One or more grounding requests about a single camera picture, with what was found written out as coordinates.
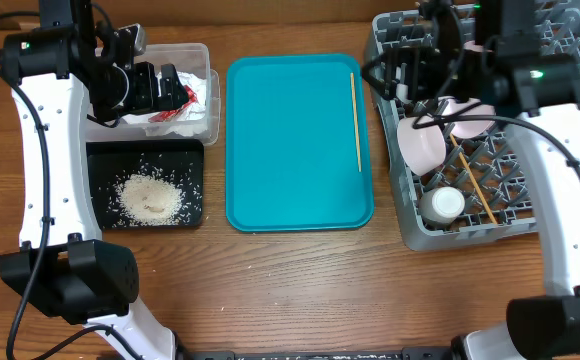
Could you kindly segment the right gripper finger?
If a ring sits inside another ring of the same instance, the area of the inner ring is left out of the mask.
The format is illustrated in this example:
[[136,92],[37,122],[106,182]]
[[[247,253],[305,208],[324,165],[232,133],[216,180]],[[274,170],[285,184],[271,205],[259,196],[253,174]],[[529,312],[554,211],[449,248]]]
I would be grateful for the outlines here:
[[384,75],[388,78],[399,78],[401,76],[400,50],[391,49],[369,60],[361,68],[364,78],[370,77],[373,69],[383,68]]
[[375,77],[370,71],[362,71],[362,78],[384,100],[394,100],[397,98],[399,76],[400,71],[396,73],[386,71],[382,77]]

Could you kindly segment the grey bowl of rice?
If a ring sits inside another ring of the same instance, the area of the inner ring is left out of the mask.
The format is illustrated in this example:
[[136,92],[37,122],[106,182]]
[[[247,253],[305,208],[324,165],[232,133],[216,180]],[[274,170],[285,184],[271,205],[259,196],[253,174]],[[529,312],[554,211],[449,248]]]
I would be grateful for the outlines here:
[[414,86],[413,79],[409,71],[405,70],[404,68],[398,68],[396,71],[395,84],[396,98],[405,104],[412,103],[414,100],[414,95],[412,94]]

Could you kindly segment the red snack wrapper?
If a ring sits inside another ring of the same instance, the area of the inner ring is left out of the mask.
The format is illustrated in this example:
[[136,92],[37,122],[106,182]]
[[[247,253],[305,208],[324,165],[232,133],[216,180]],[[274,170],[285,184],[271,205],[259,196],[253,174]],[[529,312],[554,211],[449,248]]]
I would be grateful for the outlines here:
[[184,89],[186,90],[186,93],[188,95],[188,101],[184,105],[182,105],[181,107],[179,107],[178,109],[175,109],[175,110],[159,112],[156,115],[151,116],[148,119],[148,122],[149,123],[162,123],[162,122],[176,121],[177,118],[188,107],[190,107],[193,103],[195,103],[197,101],[197,95],[190,86],[185,85]]

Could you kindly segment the white napkin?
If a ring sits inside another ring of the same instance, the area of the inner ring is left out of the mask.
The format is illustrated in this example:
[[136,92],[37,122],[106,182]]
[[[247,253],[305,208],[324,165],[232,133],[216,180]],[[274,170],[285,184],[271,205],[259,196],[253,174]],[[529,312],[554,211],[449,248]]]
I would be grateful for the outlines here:
[[208,130],[206,79],[201,79],[192,73],[177,72],[179,82],[190,86],[197,95],[197,101],[188,107],[176,121],[149,123],[148,119],[157,113],[144,115],[126,115],[122,122],[128,125],[141,125],[147,136],[164,136],[176,134],[183,137],[193,137]]

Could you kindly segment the small white plate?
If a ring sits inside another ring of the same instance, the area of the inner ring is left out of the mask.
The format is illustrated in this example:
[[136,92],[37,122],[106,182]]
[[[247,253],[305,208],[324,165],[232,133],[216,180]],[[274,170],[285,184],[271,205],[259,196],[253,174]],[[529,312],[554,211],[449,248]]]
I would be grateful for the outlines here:
[[415,129],[415,117],[404,118],[397,126],[401,155],[411,171],[423,176],[442,165],[446,157],[446,142],[438,125]]

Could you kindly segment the large white plate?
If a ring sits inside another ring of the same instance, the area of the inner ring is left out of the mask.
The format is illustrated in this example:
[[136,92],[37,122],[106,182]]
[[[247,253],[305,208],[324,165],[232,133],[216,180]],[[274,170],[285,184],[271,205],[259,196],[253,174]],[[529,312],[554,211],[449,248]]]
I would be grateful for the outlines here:
[[481,135],[493,126],[494,122],[486,120],[486,117],[495,115],[496,111],[492,105],[485,103],[477,106],[480,99],[472,94],[472,80],[465,79],[465,74],[474,68],[476,62],[473,55],[480,56],[483,46],[470,40],[464,43],[464,49],[466,50],[464,62],[456,75],[456,80],[450,86],[449,94],[439,99],[439,104],[443,106],[440,112],[442,117],[451,117],[461,110],[464,110],[464,113],[459,114],[459,117],[478,117],[478,120],[456,122],[451,130],[451,134],[456,138],[470,139]]

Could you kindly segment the white paper cup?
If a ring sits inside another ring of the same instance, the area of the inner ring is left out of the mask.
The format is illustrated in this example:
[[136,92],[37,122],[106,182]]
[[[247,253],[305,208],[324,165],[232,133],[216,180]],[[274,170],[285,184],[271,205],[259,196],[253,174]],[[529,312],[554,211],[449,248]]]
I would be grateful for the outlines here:
[[448,226],[465,209],[462,193],[452,187],[440,187],[423,194],[419,200],[420,216],[426,224]]

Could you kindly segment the wooden chopstick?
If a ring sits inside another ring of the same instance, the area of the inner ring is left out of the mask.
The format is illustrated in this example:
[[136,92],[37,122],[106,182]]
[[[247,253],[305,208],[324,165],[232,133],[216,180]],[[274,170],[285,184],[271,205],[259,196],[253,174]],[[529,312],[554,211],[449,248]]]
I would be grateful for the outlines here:
[[472,173],[472,170],[470,168],[470,165],[469,165],[469,163],[467,161],[466,156],[463,153],[463,150],[462,150],[461,146],[458,144],[458,142],[457,142],[457,140],[456,140],[456,138],[454,137],[453,134],[450,134],[449,135],[449,138],[450,138],[450,141],[453,144],[453,146],[458,150],[459,159],[460,159],[460,161],[461,161],[461,163],[462,163],[465,171],[467,172],[467,174],[469,176],[469,179],[470,179],[470,181],[471,181],[471,183],[473,185],[473,188],[476,191],[477,196],[478,196],[478,198],[479,198],[479,200],[481,202],[481,205],[482,205],[484,211],[486,212],[489,220],[491,221],[492,224],[498,225],[498,221],[495,218],[495,216],[494,216],[494,214],[493,214],[490,206],[488,205],[488,203],[486,201],[486,198],[485,198],[485,196],[484,196],[484,194],[483,194],[483,192],[481,190],[480,185],[478,184],[478,182],[477,182],[474,174]]
[[357,167],[358,167],[358,172],[361,173],[362,172],[362,160],[361,160],[360,133],[359,133],[356,83],[355,83],[354,72],[350,73],[349,80],[350,80],[350,88],[351,88],[351,103],[352,103],[353,123],[354,123],[354,132],[355,132],[355,147],[356,147]]

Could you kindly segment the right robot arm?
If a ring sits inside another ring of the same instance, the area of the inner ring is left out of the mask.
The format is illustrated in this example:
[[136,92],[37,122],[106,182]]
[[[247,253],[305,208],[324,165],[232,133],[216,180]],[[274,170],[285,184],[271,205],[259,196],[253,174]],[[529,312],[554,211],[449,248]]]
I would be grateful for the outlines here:
[[514,299],[501,325],[459,336],[448,359],[552,359],[580,354],[580,70],[573,56],[545,55],[531,1],[479,1],[468,48],[458,9],[425,1],[428,45],[386,50],[363,79],[385,100],[424,110],[415,131],[490,120],[505,132],[525,176],[544,262],[541,296]]

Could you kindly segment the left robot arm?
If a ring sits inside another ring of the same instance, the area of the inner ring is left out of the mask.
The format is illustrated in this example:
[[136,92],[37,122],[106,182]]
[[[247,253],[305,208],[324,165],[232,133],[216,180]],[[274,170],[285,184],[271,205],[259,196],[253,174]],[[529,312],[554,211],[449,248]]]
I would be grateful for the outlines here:
[[0,77],[11,87],[23,139],[25,210],[16,252],[0,276],[48,317],[97,333],[125,359],[184,359],[178,336],[139,296],[136,259],[107,243],[88,177],[85,126],[174,110],[188,98],[175,68],[141,60],[138,25],[96,21],[88,1],[43,1],[38,28],[6,37]]

